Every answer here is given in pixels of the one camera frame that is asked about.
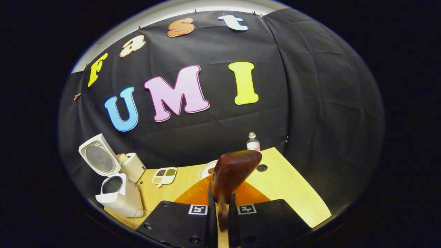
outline letter u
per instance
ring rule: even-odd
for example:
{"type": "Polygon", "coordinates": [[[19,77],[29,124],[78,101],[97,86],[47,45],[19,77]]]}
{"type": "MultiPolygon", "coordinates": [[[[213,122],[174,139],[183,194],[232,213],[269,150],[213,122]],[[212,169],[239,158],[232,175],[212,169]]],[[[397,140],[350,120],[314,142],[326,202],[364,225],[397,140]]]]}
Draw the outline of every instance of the letter u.
{"type": "Polygon", "coordinates": [[[104,107],[109,112],[110,120],[112,121],[113,126],[121,132],[127,132],[138,124],[138,111],[136,110],[132,95],[134,90],[135,89],[133,87],[128,87],[122,90],[120,93],[120,97],[124,99],[129,112],[129,118],[127,120],[122,120],[120,114],[118,113],[118,109],[116,108],[116,97],[111,97],[104,103],[104,107]]]}

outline foam letter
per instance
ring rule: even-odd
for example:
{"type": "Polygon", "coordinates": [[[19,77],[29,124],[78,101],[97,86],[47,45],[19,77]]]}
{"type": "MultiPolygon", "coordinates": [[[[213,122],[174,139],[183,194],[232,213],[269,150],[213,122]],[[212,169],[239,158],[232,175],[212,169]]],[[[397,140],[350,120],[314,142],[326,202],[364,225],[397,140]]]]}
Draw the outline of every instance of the foam letter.
{"type": "Polygon", "coordinates": [[[135,38],[127,41],[127,43],[123,45],[123,50],[120,52],[120,57],[124,58],[132,51],[140,49],[145,43],[144,35],[138,35],[135,38]]]}
{"type": "Polygon", "coordinates": [[[233,15],[223,15],[218,17],[219,20],[224,20],[225,24],[231,29],[245,31],[248,27],[245,25],[240,25],[239,22],[243,22],[242,18],[237,18],[233,15]]]}
{"type": "Polygon", "coordinates": [[[182,68],[176,78],[173,89],[162,77],[154,77],[144,84],[144,88],[150,90],[156,115],[154,120],[162,122],[168,120],[170,112],[165,111],[166,104],[175,115],[181,113],[182,97],[187,103],[184,111],[195,113],[210,107],[210,103],[204,99],[199,84],[198,73],[201,68],[198,65],[191,65],[182,68]]]}
{"type": "Polygon", "coordinates": [[[90,78],[87,87],[90,87],[92,83],[94,83],[98,79],[97,72],[101,70],[101,67],[103,66],[103,60],[105,60],[106,58],[107,58],[107,53],[101,56],[101,58],[95,61],[95,63],[93,63],[92,66],[90,67],[90,78]]]}
{"type": "Polygon", "coordinates": [[[251,70],[254,65],[250,62],[235,62],[228,65],[228,68],[234,72],[237,84],[237,96],[234,102],[237,105],[257,102],[259,96],[254,93],[253,79],[251,70]]]}
{"type": "Polygon", "coordinates": [[[191,31],[194,30],[194,25],[191,24],[192,22],[193,22],[192,18],[185,18],[172,22],[168,26],[168,29],[170,31],[167,32],[167,35],[169,37],[176,37],[184,34],[189,34],[191,31]]]}
{"type": "Polygon", "coordinates": [[[116,108],[116,97],[109,98],[105,103],[104,107],[109,112],[110,120],[113,126],[121,131],[126,132],[133,129],[136,124],[138,124],[138,111],[136,110],[135,102],[133,101],[132,93],[135,89],[133,87],[125,88],[121,91],[120,97],[124,99],[126,103],[127,110],[129,112],[129,118],[127,120],[122,120],[118,109],[116,108]]]}

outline plastic bottle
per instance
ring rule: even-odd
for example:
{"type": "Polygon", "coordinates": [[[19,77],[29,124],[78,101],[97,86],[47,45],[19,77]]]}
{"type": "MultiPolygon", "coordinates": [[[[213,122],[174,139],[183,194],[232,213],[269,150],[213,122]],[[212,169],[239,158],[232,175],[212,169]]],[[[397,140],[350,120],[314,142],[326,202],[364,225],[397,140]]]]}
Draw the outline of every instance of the plastic bottle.
{"type": "Polygon", "coordinates": [[[247,141],[247,150],[260,151],[260,143],[256,139],[256,134],[254,132],[250,132],[248,137],[250,139],[247,141]]]}

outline wrinkled fabric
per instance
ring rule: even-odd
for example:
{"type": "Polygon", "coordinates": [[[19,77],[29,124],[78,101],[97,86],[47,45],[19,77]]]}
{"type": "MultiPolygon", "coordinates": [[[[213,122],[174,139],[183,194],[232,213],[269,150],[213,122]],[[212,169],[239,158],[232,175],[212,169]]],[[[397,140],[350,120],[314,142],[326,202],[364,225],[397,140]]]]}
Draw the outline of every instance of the wrinkled fabric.
{"type": "Polygon", "coordinates": [[[246,150],[255,132],[261,150],[276,147],[322,197],[331,213],[352,202],[367,185],[384,134],[384,112],[375,80],[363,60],[338,35],[310,17],[282,9],[265,18],[236,11],[180,15],[137,30],[103,51],[98,79],[87,87],[90,66],[71,74],[59,112],[59,150],[75,186],[89,201],[102,181],[81,158],[78,147],[102,133],[113,151],[135,152],[148,169],[203,164],[222,154],[246,150]],[[247,31],[228,28],[222,15],[242,18],[247,31]],[[195,29],[170,38],[168,26],[190,17],[195,29]],[[120,58],[122,46],[138,35],[146,44],[120,58]],[[254,65],[259,100],[237,105],[235,74],[228,65],[254,65]],[[207,110],[157,123],[144,83],[161,76],[174,87],[180,69],[199,65],[207,110]],[[113,127],[104,102],[117,97],[122,120],[128,118],[120,92],[133,86],[138,123],[130,131],[113,127]],[[82,95],[73,101],[76,94],[82,95]]]}

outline letter m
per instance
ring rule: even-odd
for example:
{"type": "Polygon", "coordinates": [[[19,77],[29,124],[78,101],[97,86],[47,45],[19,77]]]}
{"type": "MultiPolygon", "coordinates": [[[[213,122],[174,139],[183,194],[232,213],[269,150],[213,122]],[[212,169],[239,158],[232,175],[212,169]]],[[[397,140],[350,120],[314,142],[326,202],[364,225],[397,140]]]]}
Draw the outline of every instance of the letter m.
{"type": "Polygon", "coordinates": [[[144,88],[148,89],[152,95],[156,122],[168,120],[171,116],[170,112],[165,110],[164,104],[175,115],[179,115],[183,97],[187,103],[184,107],[187,113],[200,112],[210,107],[199,85],[198,73],[200,71],[201,68],[198,65],[182,68],[178,73],[174,89],[162,77],[154,77],[144,84],[144,88]]]}

